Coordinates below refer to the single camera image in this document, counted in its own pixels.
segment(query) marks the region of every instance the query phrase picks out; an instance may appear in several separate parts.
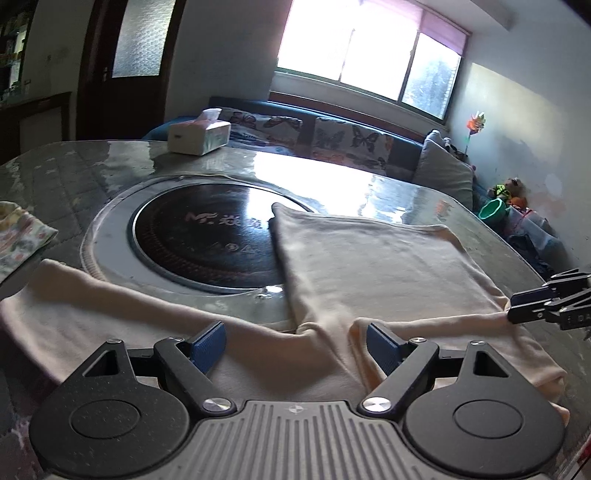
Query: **metal screw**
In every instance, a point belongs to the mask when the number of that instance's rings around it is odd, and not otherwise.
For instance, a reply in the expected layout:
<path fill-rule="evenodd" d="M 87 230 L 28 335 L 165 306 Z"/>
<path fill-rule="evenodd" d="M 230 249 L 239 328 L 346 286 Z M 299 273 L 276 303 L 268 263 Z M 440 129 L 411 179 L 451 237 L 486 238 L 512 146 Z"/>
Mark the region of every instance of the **metal screw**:
<path fill-rule="evenodd" d="M 363 403 L 363 408 L 374 413 L 382 413 L 392 408 L 392 402 L 383 397 L 366 398 Z"/>
<path fill-rule="evenodd" d="M 226 411 L 232 408 L 232 402 L 227 398 L 208 398 L 203 402 L 203 408 L 212 412 Z"/>

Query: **door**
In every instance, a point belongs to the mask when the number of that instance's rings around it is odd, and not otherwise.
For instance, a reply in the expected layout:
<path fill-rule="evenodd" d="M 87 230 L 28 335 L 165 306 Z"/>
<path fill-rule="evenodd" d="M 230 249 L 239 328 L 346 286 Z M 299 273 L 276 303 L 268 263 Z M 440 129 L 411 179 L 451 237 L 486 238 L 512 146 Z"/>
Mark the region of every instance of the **door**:
<path fill-rule="evenodd" d="M 185 0 L 96 0 L 77 101 L 78 140 L 137 140 L 163 122 Z"/>

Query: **tissue box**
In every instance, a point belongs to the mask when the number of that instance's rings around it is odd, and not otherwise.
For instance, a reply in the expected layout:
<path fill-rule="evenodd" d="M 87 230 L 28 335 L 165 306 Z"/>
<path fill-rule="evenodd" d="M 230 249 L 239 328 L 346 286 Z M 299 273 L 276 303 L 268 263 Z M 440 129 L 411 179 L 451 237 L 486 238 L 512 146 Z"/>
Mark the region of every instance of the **tissue box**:
<path fill-rule="evenodd" d="M 168 130 L 168 150 L 188 155 L 205 155 L 228 144 L 230 126 L 230 122 L 218 120 L 172 124 Z"/>

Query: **marble table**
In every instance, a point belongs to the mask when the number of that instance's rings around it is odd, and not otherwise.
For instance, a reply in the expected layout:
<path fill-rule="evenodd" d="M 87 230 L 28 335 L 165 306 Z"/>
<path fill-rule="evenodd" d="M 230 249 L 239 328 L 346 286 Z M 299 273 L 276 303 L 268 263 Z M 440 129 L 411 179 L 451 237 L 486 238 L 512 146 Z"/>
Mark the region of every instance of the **marble table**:
<path fill-rule="evenodd" d="M 52 244 L 0 286 L 0 299 L 18 291 L 42 258 L 81 268 L 83 235 L 104 205 L 142 181 L 182 174 L 224 174 L 251 181 L 288 193 L 318 212 L 409 225 L 442 223 L 507 296 L 543 283 L 497 234 L 435 190 L 333 164 L 236 148 L 192 157 L 168 152 L 165 142 L 87 141 L 46 145 L 0 167 L 0 198 L 18 203 L 59 230 Z M 591 400 L 591 386 L 586 369 L 591 365 L 591 344 L 582 340 L 581 331 L 560 332 L 540 322 L 527 328 L 570 374 L 561 403 L 573 419 L 560 471 L 589 432 L 586 402 Z"/>

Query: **plush doll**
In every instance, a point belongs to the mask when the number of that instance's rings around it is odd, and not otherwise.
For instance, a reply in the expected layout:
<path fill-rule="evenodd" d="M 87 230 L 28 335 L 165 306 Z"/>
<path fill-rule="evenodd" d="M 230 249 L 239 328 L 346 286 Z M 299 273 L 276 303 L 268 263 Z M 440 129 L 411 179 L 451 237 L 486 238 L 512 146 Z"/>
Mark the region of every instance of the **plush doll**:
<path fill-rule="evenodd" d="M 488 196 L 492 199 L 500 198 L 505 203 L 519 209 L 527 207 L 527 200 L 523 196 L 524 186 L 520 179 L 508 179 L 488 189 Z"/>

